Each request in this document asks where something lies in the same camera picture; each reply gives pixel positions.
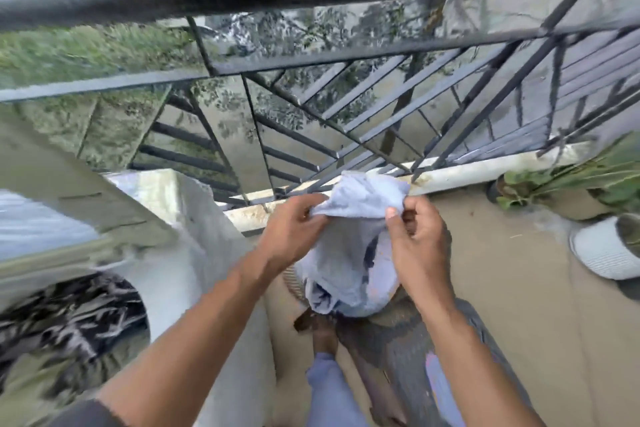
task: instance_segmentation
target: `sleeve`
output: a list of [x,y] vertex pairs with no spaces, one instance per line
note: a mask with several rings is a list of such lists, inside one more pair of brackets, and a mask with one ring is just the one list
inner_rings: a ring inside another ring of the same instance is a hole
[[126,427],[98,400],[73,404],[52,420],[47,427]]

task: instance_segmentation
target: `finger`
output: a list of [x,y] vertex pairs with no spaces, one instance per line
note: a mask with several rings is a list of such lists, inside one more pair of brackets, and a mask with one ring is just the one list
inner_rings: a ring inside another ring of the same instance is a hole
[[329,223],[329,217],[324,214],[317,214],[312,216],[305,222],[305,226],[309,229],[318,229],[319,232]]
[[415,211],[416,214],[429,215],[438,213],[436,206],[426,196],[407,196],[404,198],[404,209]]
[[290,197],[289,201],[292,207],[295,209],[295,213],[298,216],[306,216],[311,208],[317,206],[320,203],[324,203],[329,197],[325,196],[321,192],[315,192],[312,194],[301,194],[300,196]]
[[402,221],[397,209],[392,207],[387,208],[385,211],[385,220],[387,221],[387,229],[391,237],[391,245],[409,238],[404,228],[404,221]]

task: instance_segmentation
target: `foot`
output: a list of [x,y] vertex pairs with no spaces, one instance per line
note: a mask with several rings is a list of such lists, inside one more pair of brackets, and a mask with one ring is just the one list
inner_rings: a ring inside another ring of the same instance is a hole
[[315,315],[312,322],[314,356],[317,353],[329,353],[332,356],[338,352],[338,336],[335,325],[328,316]]

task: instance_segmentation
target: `ground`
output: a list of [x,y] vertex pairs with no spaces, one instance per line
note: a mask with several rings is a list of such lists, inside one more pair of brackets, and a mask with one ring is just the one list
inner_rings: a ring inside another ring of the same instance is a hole
[[[566,221],[546,210],[505,213],[480,187],[432,196],[451,230],[452,279],[496,338],[549,427],[637,425],[640,304],[588,271],[566,245]],[[277,280],[266,296],[277,388],[271,425],[305,424],[310,335]],[[369,398],[344,348],[338,352],[356,400]]]

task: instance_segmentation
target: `leg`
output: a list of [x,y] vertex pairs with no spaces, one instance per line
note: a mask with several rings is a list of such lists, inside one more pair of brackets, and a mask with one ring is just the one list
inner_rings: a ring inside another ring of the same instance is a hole
[[338,337],[332,323],[314,318],[315,360],[307,370],[311,409],[307,427],[367,427],[367,421],[335,361]]

